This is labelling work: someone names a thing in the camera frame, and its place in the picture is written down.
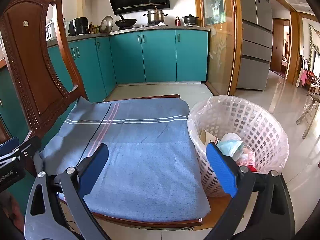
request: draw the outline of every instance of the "pink stripe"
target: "pink stripe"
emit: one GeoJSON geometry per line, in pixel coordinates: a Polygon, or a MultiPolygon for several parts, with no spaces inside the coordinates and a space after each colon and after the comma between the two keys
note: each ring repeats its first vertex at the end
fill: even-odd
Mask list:
{"type": "Polygon", "coordinates": [[[93,143],[93,145],[92,145],[92,147],[91,147],[91,149],[90,149],[90,151],[89,151],[89,153],[88,153],[87,157],[89,157],[90,153],[92,152],[93,147],[95,146],[95,144],[96,144],[96,142],[97,142],[98,138],[99,138],[99,137],[100,137],[100,135],[102,134],[103,129],[104,129],[104,128],[105,128],[105,126],[107,125],[108,120],[109,120],[109,118],[112,116],[113,111],[114,111],[115,109],[116,109],[116,104],[113,106],[112,111],[111,111],[111,114],[110,114],[110,115],[108,116],[108,118],[107,118],[107,122],[104,124],[104,126],[103,126],[103,127],[102,127],[102,129],[101,129],[101,132],[99,133],[99,135],[98,135],[98,136],[97,136],[97,138],[95,139],[95,141],[94,141],[94,143],[93,143]]]}
{"type": "Polygon", "coordinates": [[[100,141],[99,141],[99,142],[98,142],[98,144],[97,144],[97,147],[95,148],[95,151],[98,149],[98,147],[99,147],[99,145],[100,145],[100,143],[101,143],[102,139],[104,138],[105,134],[107,133],[107,131],[108,131],[108,129],[109,129],[109,127],[110,127],[110,125],[111,125],[111,123],[112,123],[113,119],[116,117],[116,114],[117,114],[117,112],[118,112],[119,105],[120,105],[120,104],[118,103],[118,105],[117,105],[117,109],[116,109],[116,112],[115,112],[115,114],[113,115],[112,119],[110,120],[110,123],[109,123],[108,127],[105,129],[105,131],[104,131],[104,133],[103,133],[103,135],[102,135],[102,137],[101,137],[100,141]]]}

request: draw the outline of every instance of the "red bottle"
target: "red bottle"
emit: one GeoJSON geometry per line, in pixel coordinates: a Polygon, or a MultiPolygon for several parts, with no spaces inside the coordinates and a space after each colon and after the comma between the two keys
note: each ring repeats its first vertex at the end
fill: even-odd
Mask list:
{"type": "Polygon", "coordinates": [[[179,16],[176,17],[176,26],[181,26],[181,20],[179,19],[179,16]]]}

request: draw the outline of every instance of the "doorway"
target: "doorway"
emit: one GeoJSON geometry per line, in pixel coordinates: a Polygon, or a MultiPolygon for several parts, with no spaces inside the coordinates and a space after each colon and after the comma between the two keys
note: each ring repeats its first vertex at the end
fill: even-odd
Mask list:
{"type": "Polygon", "coordinates": [[[273,46],[270,70],[284,79],[289,66],[290,40],[290,20],[273,18],[273,46]]]}

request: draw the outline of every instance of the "wooden stool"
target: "wooden stool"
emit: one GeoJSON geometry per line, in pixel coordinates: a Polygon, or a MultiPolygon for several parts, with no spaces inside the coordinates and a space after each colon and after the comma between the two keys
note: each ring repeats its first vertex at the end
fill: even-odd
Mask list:
{"type": "Polygon", "coordinates": [[[316,95],[316,94],[313,94],[311,92],[308,93],[309,96],[311,96],[312,98],[312,102],[309,104],[308,108],[304,111],[304,113],[299,117],[299,119],[296,121],[296,124],[299,124],[303,118],[306,119],[306,122],[309,124],[308,128],[304,131],[303,135],[302,135],[302,139],[305,139],[309,130],[310,130],[310,127],[313,123],[313,120],[315,119],[316,117],[316,114],[317,114],[317,111],[318,111],[318,107],[319,107],[319,103],[320,103],[320,96],[319,95],[316,95]],[[315,112],[312,114],[312,108],[313,108],[313,105],[316,105],[316,109],[315,109],[315,112]]]}

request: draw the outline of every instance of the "hanging vine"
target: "hanging vine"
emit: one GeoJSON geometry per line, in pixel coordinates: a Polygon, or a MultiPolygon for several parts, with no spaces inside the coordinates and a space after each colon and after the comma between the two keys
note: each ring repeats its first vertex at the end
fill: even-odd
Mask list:
{"type": "Polygon", "coordinates": [[[310,36],[310,49],[309,49],[309,70],[311,69],[311,60],[313,52],[313,40],[312,40],[312,26],[309,24],[309,36],[310,36]]]}

